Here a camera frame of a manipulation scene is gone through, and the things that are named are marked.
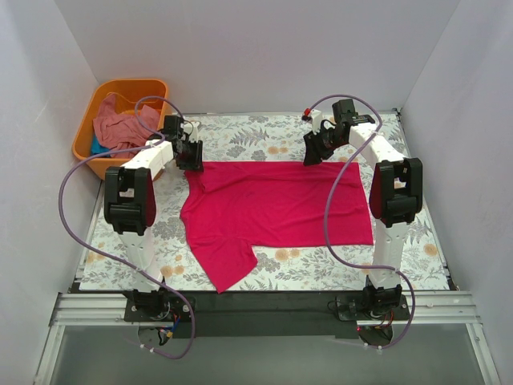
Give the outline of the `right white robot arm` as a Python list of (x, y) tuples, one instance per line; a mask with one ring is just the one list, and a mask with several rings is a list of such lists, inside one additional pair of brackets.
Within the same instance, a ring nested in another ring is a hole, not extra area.
[(354, 106), (357, 97), (336, 94), (332, 98), (332, 120), (315, 105), (302, 114), (302, 120), (312, 126), (304, 136), (303, 163), (320, 164), (336, 149), (352, 146), (354, 154), (374, 170), (369, 208), (376, 222), (373, 263), (365, 286), (335, 300), (337, 317), (342, 321), (360, 316), (391, 320), (396, 310), (412, 314), (414, 308), (402, 296), (402, 285), (409, 280), (401, 264), (406, 234), (422, 209), (422, 162), (405, 157), (381, 135), (383, 122), (376, 110), (360, 115)]

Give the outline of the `magenta t shirt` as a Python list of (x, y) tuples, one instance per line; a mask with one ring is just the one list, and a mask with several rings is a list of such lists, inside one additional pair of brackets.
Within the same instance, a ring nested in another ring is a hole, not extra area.
[(257, 266), (255, 246), (374, 243), (356, 163), (206, 162), (184, 176), (186, 241), (219, 293)]

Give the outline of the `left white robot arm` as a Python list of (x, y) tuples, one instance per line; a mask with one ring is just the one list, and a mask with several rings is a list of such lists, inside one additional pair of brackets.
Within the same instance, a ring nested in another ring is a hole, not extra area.
[(127, 261), (138, 275), (127, 297), (135, 310), (155, 321), (169, 316), (171, 303), (160, 286), (163, 275), (151, 232), (157, 214), (153, 181), (172, 161), (181, 170), (203, 170), (199, 128), (196, 121), (167, 115), (160, 133), (148, 139), (147, 149), (105, 173), (104, 217), (119, 235)]

